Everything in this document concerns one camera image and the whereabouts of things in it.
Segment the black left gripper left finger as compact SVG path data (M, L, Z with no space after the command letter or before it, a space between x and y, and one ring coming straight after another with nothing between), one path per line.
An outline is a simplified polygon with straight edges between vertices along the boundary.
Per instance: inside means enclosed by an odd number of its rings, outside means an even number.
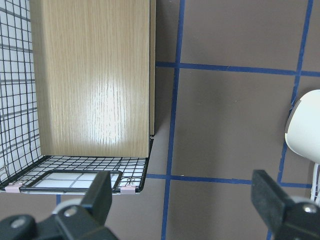
M36 222L29 214L0 222L2 240L116 240L105 226L112 205L111 174L100 171L80 202L62 202L52 214Z

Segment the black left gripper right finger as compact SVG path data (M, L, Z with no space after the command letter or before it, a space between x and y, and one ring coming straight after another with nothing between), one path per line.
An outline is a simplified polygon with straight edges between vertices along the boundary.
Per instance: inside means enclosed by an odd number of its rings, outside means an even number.
M320 205L288 195L265 170L253 171L250 199L274 240L320 238Z

